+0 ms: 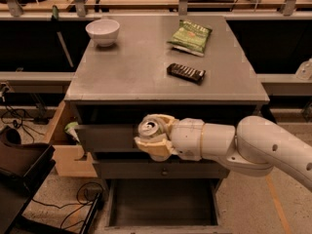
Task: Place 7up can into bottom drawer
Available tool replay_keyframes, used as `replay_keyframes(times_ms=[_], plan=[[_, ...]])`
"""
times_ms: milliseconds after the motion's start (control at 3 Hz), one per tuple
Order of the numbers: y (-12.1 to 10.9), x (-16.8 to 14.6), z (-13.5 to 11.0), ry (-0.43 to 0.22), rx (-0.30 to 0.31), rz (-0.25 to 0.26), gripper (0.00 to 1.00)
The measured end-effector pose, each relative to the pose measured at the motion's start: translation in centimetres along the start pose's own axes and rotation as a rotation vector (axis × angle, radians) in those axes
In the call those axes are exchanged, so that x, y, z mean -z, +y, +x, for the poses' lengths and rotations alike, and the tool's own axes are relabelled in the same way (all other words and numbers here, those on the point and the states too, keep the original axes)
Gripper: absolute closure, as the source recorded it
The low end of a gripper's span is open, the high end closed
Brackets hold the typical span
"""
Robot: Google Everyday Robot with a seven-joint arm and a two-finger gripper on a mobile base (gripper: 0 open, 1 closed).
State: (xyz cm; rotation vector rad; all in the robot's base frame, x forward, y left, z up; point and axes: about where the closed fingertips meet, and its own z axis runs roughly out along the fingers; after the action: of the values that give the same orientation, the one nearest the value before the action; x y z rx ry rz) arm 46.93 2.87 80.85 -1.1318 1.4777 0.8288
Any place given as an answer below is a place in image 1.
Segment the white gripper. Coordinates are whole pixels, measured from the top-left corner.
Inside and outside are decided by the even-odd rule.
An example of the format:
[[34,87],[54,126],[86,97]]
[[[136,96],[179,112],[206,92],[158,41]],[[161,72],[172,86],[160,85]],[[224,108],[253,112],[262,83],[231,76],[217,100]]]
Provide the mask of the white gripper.
[[174,116],[167,114],[148,114],[144,120],[156,121],[162,131],[151,138],[135,137],[139,150],[148,153],[157,162],[168,160],[172,155],[177,155],[182,160],[199,161],[201,157],[201,135],[205,123],[200,119],[185,118],[177,121]]

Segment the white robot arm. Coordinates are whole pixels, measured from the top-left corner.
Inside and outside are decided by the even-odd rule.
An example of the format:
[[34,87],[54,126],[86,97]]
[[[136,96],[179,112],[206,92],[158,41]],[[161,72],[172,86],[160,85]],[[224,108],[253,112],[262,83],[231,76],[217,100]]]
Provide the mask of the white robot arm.
[[136,146],[155,161],[173,155],[186,161],[212,160],[247,176],[266,176],[278,168],[312,190],[312,146],[262,117],[248,116],[229,126],[150,114],[137,131]]

